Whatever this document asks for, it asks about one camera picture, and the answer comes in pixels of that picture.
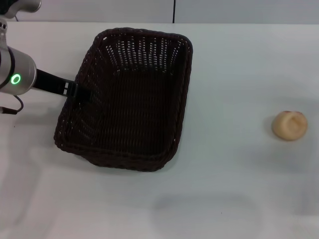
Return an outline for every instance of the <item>woven texture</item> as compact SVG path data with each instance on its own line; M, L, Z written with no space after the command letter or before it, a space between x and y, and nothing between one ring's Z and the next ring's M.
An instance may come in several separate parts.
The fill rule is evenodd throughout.
M182 35L101 32L75 79L91 99L66 100L55 144L98 166L161 169L177 151L191 60L191 42Z

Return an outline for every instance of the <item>dark brown wicker basket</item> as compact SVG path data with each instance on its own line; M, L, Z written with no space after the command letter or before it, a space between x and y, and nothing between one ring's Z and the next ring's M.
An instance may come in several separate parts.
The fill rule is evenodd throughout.
M101 32L75 79L93 92L90 102L66 100L55 144L97 166L161 169L177 151L191 61L191 42L182 35Z

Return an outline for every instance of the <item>green light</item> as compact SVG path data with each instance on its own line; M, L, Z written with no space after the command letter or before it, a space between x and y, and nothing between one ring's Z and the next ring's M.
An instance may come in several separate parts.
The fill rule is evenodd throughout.
M11 83L13 85L18 84L21 80L21 76L19 74L15 74L11 77Z

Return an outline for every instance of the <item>black cable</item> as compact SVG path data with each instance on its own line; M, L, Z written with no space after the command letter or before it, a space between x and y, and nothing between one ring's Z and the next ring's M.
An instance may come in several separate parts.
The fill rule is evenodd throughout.
M176 8L176 0L174 0L174 7L173 7L173 23L175 23L175 8Z
M22 111L22 109L23 109L23 102L22 102L22 100L18 97L18 96L14 96L19 102L20 102L20 104L21 104L21 107L20 107L20 109L19 110L17 110L17 112L20 112L20 111Z
M16 115L18 112L20 112L23 109L23 102L18 96L14 96L21 104L20 109L14 110L7 107L0 107L0 114L9 114L9 115Z

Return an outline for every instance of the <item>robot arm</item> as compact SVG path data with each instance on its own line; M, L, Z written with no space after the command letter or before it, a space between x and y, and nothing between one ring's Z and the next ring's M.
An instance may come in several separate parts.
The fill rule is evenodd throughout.
M13 18L19 10L37 11L41 0L4 0L11 3L0 6L6 17ZM7 22L0 18L0 92L16 96L31 88L51 93L89 100L91 92L69 81L38 70L33 59L6 44ZM17 114L19 110L0 107L2 114Z

